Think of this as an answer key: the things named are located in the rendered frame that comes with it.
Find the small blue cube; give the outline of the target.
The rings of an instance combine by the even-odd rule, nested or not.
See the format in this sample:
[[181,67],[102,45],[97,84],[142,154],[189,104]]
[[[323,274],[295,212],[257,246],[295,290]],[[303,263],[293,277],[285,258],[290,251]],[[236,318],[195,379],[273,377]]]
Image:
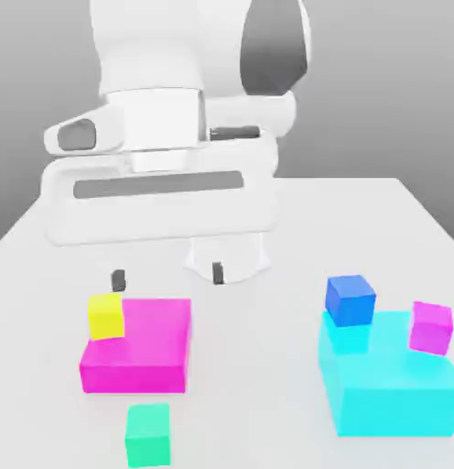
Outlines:
[[325,308],[337,327],[370,324],[376,293],[362,275],[328,278]]

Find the small green cube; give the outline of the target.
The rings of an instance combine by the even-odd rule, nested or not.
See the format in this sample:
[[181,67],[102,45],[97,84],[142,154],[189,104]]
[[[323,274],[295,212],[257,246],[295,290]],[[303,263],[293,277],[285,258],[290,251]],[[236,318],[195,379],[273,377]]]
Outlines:
[[169,405],[153,403],[130,406],[124,445],[130,469],[170,466]]

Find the small magenta cube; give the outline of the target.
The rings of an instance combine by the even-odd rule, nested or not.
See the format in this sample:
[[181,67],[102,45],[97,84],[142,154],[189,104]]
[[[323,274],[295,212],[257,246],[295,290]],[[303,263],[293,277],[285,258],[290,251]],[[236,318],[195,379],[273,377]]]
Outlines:
[[423,301],[413,303],[408,342],[410,349],[446,355],[452,334],[453,316],[450,307]]

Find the small yellow cube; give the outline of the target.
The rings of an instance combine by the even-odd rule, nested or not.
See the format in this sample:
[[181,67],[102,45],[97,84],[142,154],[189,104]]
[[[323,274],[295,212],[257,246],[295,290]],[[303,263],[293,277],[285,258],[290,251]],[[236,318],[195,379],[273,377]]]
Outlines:
[[92,341],[124,337],[122,295],[112,292],[90,296],[88,319]]

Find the large magenta box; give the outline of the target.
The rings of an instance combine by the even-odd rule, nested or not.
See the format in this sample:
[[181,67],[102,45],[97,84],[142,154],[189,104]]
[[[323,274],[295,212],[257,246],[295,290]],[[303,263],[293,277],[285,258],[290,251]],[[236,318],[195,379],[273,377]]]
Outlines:
[[183,394],[191,339],[188,299],[123,301],[124,336],[89,341],[80,361],[88,394]]

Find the large cyan box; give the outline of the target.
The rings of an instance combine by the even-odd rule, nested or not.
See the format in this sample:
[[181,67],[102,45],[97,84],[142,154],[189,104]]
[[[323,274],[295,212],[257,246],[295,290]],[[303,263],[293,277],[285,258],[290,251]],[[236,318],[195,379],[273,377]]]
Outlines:
[[319,369],[341,437],[454,434],[454,365],[409,349],[409,325],[407,311],[380,311],[351,327],[322,313]]

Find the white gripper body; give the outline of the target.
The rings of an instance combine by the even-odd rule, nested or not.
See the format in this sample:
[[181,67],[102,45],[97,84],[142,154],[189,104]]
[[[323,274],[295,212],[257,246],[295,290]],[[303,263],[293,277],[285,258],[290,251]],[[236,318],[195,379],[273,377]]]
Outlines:
[[261,233],[276,222],[274,174],[278,145],[272,136],[214,141],[189,151],[177,172],[149,178],[158,191],[78,199],[78,180],[139,184],[123,155],[63,158],[49,164],[40,200],[48,239],[55,245]]

